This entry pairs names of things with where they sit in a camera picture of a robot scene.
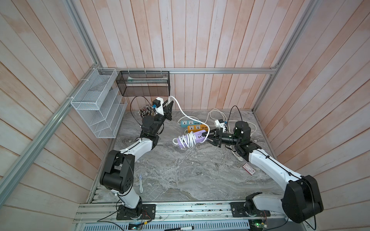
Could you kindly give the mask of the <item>purple power strip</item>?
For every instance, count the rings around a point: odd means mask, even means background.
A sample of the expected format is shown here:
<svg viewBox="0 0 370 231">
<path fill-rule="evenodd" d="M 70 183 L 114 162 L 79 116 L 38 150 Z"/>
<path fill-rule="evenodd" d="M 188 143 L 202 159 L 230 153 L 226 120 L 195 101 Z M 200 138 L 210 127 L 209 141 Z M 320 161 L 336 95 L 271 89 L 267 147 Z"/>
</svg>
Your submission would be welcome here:
<svg viewBox="0 0 370 231">
<path fill-rule="evenodd" d="M 175 143 L 179 145 L 180 148 L 191 148 L 197 143 L 202 143 L 206 140 L 204 133 L 207 133 L 206 130 L 201 130 L 198 132 L 190 132 L 185 135 L 179 136 Z"/>
</svg>

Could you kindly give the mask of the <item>orange power strip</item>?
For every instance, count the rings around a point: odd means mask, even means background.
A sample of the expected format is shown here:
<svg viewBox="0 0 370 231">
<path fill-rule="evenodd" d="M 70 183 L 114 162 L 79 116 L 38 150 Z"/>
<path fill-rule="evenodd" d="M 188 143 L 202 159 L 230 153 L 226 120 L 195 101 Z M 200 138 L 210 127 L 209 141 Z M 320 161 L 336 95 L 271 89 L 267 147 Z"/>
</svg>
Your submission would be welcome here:
<svg viewBox="0 0 370 231">
<path fill-rule="evenodd" d="M 199 132 L 199 131 L 208 131 L 208 130 L 209 130 L 209 127 L 204 125 L 204 124 L 188 126 L 188 128 L 187 128 L 188 133 L 190 133 L 190 132 L 196 133 L 196 132 Z"/>
</svg>

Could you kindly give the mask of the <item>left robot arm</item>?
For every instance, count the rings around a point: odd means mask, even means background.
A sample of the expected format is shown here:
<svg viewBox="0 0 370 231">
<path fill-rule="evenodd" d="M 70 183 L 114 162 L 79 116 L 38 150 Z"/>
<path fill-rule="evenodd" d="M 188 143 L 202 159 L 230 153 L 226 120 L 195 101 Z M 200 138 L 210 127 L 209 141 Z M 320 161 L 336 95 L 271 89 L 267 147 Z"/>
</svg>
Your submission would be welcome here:
<svg viewBox="0 0 370 231">
<path fill-rule="evenodd" d="M 142 130 L 137 141 L 121 151 L 111 150 L 108 153 L 99 179 L 100 184 L 122 202 L 118 212 L 127 219 L 143 217 L 142 198 L 133 187 L 135 162 L 156 147 L 165 120 L 172 120 L 173 102 L 158 97 L 153 106 L 156 114 L 142 118 Z"/>
</svg>

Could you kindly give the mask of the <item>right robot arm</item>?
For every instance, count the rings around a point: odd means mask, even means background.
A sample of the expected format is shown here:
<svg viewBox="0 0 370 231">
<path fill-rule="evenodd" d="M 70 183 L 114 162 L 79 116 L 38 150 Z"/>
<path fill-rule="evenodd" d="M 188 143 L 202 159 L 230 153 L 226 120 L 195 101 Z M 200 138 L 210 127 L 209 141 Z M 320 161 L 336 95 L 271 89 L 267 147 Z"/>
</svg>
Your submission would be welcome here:
<svg viewBox="0 0 370 231">
<path fill-rule="evenodd" d="M 261 192 L 247 196 L 243 211 L 245 215 L 255 217 L 264 211 L 271 211 L 284 214 L 295 223 L 302 223 L 324 211 L 316 179 L 290 170 L 252 142 L 251 128 L 247 122 L 236 122 L 232 134 L 216 128 L 210 132 L 203 131 L 202 135 L 214 146 L 234 146 L 234 151 L 240 157 L 260 168 L 284 191 L 283 197 L 263 195 Z"/>
</svg>

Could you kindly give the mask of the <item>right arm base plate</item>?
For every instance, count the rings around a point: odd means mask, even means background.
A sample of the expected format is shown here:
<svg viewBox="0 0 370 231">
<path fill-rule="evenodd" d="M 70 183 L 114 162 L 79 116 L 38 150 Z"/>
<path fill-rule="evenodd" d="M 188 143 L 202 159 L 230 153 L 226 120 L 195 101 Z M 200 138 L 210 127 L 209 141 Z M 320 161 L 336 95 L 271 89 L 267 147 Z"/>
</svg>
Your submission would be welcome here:
<svg viewBox="0 0 370 231">
<path fill-rule="evenodd" d="M 271 216 L 268 210 L 258 210 L 250 201 L 232 202 L 230 203 L 232 216 L 235 218 L 241 217 L 269 217 Z"/>
</svg>

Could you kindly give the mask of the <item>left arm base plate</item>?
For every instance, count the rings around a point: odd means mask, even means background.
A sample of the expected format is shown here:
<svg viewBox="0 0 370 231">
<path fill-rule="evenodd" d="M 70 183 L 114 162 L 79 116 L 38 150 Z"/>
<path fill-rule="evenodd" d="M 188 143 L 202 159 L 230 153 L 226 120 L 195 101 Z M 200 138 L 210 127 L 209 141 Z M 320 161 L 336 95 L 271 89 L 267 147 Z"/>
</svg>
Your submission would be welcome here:
<svg viewBox="0 0 370 231">
<path fill-rule="evenodd" d="M 155 218 L 156 205 L 155 204 L 139 204 L 137 208 L 130 209 L 124 205 L 118 206 L 116 220 L 137 220 L 137 219 L 149 219 Z"/>
</svg>

